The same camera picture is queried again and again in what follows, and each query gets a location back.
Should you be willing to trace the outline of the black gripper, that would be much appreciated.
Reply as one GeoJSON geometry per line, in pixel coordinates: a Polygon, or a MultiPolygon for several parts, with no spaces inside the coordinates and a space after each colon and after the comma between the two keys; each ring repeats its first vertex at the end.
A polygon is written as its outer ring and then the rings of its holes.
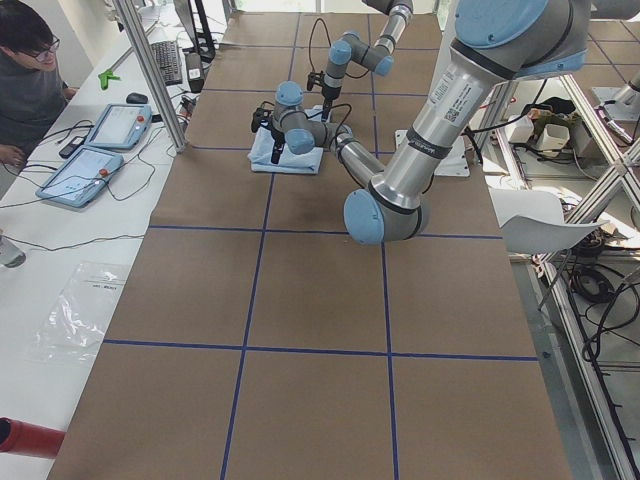
{"type": "Polygon", "coordinates": [[[274,120],[272,117],[274,107],[275,105],[271,102],[262,102],[252,114],[250,129],[254,134],[256,134],[260,128],[266,129],[270,132],[271,137],[274,140],[270,162],[273,165],[278,165],[279,148],[284,147],[285,138],[284,134],[274,126],[274,120]]]}
{"type": "Polygon", "coordinates": [[[306,90],[311,92],[315,87],[319,87],[324,98],[322,105],[321,121],[329,119],[329,108],[333,102],[339,98],[343,84],[343,78],[334,78],[323,71],[310,72],[307,75],[306,90]]]}

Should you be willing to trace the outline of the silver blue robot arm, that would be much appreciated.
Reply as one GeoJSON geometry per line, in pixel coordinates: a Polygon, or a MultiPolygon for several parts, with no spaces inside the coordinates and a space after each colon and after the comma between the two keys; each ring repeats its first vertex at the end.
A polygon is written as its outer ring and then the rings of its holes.
{"type": "Polygon", "coordinates": [[[388,17],[386,24],[373,45],[360,39],[355,31],[347,31],[330,43],[325,70],[317,71],[310,62],[311,72],[307,76],[306,89],[312,91],[319,86],[323,96],[321,120],[326,122],[339,98],[343,80],[348,76],[350,63],[360,65],[365,74],[373,72],[386,76],[394,65],[392,57],[397,42],[413,17],[414,6],[411,0],[375,0],[363,1],[363,4],[388,17]]]}
{"type": "Polygon", "coordinates": [[[257,108],[251,129],[302,155],[331,151],[359,189],[346,199],[344,224],[362,244],[405,240],[429,219],[425,192],[436,168],[495,85],[515,78],[549,78],[579,70],[586,58],[588,1],[461,1],[454,13],[451,61],[429,93],[391,161],[383,165],[341,123],[311,120],[303,91],[281,83],[270,109],[257,108]]]}

